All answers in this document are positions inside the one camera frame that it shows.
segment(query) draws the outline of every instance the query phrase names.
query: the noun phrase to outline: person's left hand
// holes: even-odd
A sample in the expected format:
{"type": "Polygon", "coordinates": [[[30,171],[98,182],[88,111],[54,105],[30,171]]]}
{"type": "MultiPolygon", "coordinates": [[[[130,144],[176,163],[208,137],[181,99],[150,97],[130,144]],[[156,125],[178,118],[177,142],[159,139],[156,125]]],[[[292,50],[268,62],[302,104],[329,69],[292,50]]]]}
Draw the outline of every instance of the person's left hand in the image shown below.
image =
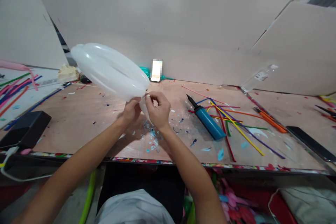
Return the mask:
{"type": "Polygon", "coordinates": [[[131,122],[135,122],[140,116],[140,105],[141,97],[134,97],[129,102],[126,102],[124,112],[122,113],[122,117],[129,124],[131,122]]]}

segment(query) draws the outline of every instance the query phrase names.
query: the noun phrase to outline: wooden table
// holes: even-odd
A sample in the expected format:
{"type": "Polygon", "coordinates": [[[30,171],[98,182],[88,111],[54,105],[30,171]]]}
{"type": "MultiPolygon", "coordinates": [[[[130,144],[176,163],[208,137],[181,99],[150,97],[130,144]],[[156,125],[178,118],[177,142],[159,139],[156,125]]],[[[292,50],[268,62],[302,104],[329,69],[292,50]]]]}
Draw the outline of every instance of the wooden table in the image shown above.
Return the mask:
{"type": "Polygon", "coordinates": [[[284,126],[297,126],[324,148],[336,155],[336,123],[322,117],[324,111],[315,105],[328,106],[314,96],[283,94],[257,90],[249,95],[284,126]]]}
{"type": "MultiPolygon", "coordinates": [[[[250,131],[261,141],[286,157],[284,160],[279,158],[246,132],[247,137],[264,153],[265,156],[261,156],[230,124],[232,137],[229,137],[229,141],[237,161],[234,163],[225,140],[214,141],[197,117],[188,112],[191,105],[186,94],[193,97],[195,101],[203,100],[204,97],[183,88],[181,85],[231,106],[239,106],[240,108],[235,108],[237,111],[256,114],[252,109],[254,104],[240,90],[232,86],[215,86],[172,80],[151,84],[149,91],[162,91],[171,103],[169,115],[171,127],[205,165],[299,172],[315,170],[317,173],[329,173],[326,171],[328,167],[324,162],[313,158],[289,134],[279,133],[262,119],[230,112],[236,119],[244,121],[243,124],[245,125],[268,128],[269,130],[250,129],[250,131]],[[197,139],[197,142],[190,147],[194,139],[197,139]],[[219,155],[222,149],[224,151],[223,159],[219,155]]],[[[55,153],[75,153],[113,123],[118,114],[123,111],[124,104],[123,101],[92,84],[86,85],[84,88],[81,84],[72,84],[37,108],[37,110],[43,110],[51,115],[52,120],[43,133],[41,141],[34,147],[33,150],[37,153],[33,155],[53,153],[51,155],[55,156],[55,153]]],[[[205,101],[202,105],[208,106],[210,104],[205,101]]],[[[216,111],[212,108],[209,113],[216,114],[216,111]]],[[[170,163],[169,151],[165,151],[165,149],[167,150],[165,141],[161,139],[162,137],[157,129],[146,121],[144,115],[141,115],[139,120],[130,126],[125,133],[125,136],[109,151],[108,156],[113,157],[113,160],[127,158],[128,160],[136,159],[140,162],[160,160],[161,163],[170,163]],[[153,132],[159,142],[156,149],[152,147],[155,139],[153,132]]]]}

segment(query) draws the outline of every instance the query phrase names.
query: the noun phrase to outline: clear balloon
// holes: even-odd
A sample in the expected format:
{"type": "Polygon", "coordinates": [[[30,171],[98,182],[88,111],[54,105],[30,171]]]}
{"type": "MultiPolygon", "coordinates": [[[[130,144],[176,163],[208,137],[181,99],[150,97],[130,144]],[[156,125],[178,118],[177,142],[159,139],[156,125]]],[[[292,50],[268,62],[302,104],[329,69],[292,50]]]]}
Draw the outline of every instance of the clear balloon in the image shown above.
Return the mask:
{"type": "Polygon", "coordinates": [[[85,76],[105,91],[126,102],[141,97],[140,107],[149,119],[144,95],[150,82],[133,61],[98,43],[78,44],[71,54],[85,76]]]}

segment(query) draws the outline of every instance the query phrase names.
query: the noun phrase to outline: black phone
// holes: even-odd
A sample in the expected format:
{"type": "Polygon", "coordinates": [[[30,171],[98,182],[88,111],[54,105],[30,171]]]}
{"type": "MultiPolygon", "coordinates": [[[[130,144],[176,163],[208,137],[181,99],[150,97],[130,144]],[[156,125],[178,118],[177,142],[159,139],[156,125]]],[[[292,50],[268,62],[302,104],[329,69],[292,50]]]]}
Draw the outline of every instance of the black phone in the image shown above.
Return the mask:
{"type": "Polygon", "coordinates": [[[316,142],[302,129],[295,126],[286,126],[286,128],[324,160],[329,162],[336,162],[336,156],[334,156],[330,151],[328,151],[326,148],[316,142]]]}
{"type": "Polygon", "coordinates": [[[161,59],[153,59],[152,61],[152,72],[150,74],[150,81],[152,82],[160,82],[162,75],[162,60],[161,59]]]}

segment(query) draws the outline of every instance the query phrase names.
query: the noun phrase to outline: clear plastic bottle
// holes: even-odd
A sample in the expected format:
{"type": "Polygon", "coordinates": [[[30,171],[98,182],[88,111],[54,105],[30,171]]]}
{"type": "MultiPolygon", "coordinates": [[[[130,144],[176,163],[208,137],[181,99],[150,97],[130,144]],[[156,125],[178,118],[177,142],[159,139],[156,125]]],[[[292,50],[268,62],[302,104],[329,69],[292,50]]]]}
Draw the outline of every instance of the clear plastic bottle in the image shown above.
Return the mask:
{"type": "Polygon", "coordinates": [[[244,90],[244,92],[246,93],[250,92],[252,89],[256,88],[262,81],[266,80],[267,77],[277,68],[278,66],[276,65],[269,65],[265,69],[261,70],[259,73],[254,75],[242,85],[242,90],[244,90]]]}

